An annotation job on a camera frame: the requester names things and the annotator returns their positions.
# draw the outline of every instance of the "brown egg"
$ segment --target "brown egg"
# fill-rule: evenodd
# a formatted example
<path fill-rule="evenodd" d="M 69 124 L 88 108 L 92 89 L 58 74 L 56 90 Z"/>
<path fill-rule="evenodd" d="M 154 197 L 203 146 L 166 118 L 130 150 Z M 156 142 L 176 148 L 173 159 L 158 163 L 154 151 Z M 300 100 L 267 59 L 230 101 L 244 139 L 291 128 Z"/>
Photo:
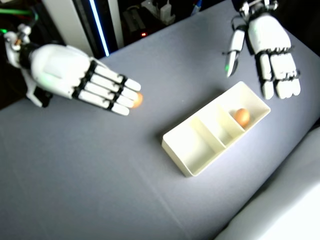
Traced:
<path fill-rule="evenodd" d="M 250 121 L 250 113 L 247 109 L 241 108 L 235 112 L 234 119 L 241 127 L 245 128 Z"/>
<path fill-rule="evenodd" d="M 144 100 L 144 96 L 140 92 L 138 92 L 138 98 L 134 101 L 132 108 L 135 109 L 139 107 L 142 104 L 143 100 Z"/>

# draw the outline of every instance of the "orange egg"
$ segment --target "orange egg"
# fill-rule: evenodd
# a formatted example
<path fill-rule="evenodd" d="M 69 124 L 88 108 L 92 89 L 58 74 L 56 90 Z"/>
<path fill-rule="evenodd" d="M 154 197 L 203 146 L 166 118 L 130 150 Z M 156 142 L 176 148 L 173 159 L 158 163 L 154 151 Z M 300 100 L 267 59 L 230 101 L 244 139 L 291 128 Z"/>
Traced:
<path fill-rule="evenodd" d="M 143 100 L 144 100 L 144 96 L 140 92 L 138 92 L 138 98 L 134 101 L 132 108 L 135 109 L 139 107 L 142 104 Z"/>
<path fill-rule="evenodd" d="M 250 121 L 250 113 L 247 109 L 241 108 L 235 112 L 234 119 L 241 127 L 245 128 Z"/>

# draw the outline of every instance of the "robotic hand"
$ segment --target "robotic hand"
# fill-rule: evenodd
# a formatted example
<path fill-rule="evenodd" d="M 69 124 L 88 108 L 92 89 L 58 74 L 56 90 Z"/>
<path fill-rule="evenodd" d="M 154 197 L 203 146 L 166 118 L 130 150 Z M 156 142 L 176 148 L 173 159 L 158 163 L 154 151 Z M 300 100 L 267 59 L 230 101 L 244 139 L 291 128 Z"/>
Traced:
<path fill-rule="evenodd" d="M 277 1 L 272 3 L 270 0 L 254 0 L 251 3 L 245 1 L 237 6 L 238 3 L 239 1 L 233 0 L 245 24 L 237 27 L 232 24 L 234 33 L 226 59 L 226 76 L 230 77 L 237 68 L 238 55 L 243 48 L 247 32 L 249 40 L 247 44 L 255 54 L 264 97 L 267 100 L 273 97 L 274 84 L 280 99 L 299 95 L 300 74 L 291 55 L 290 38 L 278 20 L 269 14 L 278 7 Z"/>
<path fill-rule="evenodd" d="M 106 65 L 71 46 L 30 43 L 31 27 L 4 35 L 11 65 L 21 69 L 26 96 L 38 107 L 46 107 L 52 94 L 127 116 L 138 99 L 141 85 L 110 70 Z"/>

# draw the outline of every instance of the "white plastic box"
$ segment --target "white plastic box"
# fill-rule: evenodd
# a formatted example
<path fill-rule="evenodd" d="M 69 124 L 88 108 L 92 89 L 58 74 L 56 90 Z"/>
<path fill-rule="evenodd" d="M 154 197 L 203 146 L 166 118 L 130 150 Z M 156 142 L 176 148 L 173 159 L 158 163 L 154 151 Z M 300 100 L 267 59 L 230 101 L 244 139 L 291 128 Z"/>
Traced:
<path fill-rule="evenodd" d="M 233 118 L 241 108 L 250 113 L 245 128 Z M 240 81 L 167 132 L 162 147 L 185 176 L 195 177 L 270 111 L 270 107 Z"/>

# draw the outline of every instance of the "led light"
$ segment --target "led light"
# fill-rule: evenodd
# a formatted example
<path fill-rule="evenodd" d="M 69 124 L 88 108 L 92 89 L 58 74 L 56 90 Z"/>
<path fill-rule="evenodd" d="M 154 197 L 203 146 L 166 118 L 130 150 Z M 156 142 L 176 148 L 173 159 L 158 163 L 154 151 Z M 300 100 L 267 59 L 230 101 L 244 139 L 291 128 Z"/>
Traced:
<path fill-rule="evenodd" d="M 95 23 L 96 23 L 96 26 L 97 26 L 98 31 L 99 31 L 99 35 L 100 35 L 100 38 L 101 38 L 101 42 L 102 42 L 102 45 L 103 45 L 103 49 L 104 49 L 105 55 L 108 57 L 109 56 L 109 51 L 108 51 L 108 47 L 107 47 L 107 42 L 106 42 L 106 39 L 105 39 L 105 36 L 104 36 L 104 32 L 103 32 L 102 27 L 101 27 L 101 23 L 100 23 L 100 19 L 99 19 L 99 16 L 98 16 L 95 0 L 89 0 L 89 1 L 90 1 L 90 5 L 91 5 L 91 8 L 92 8 L 92 12 L 93 12 Z"/>

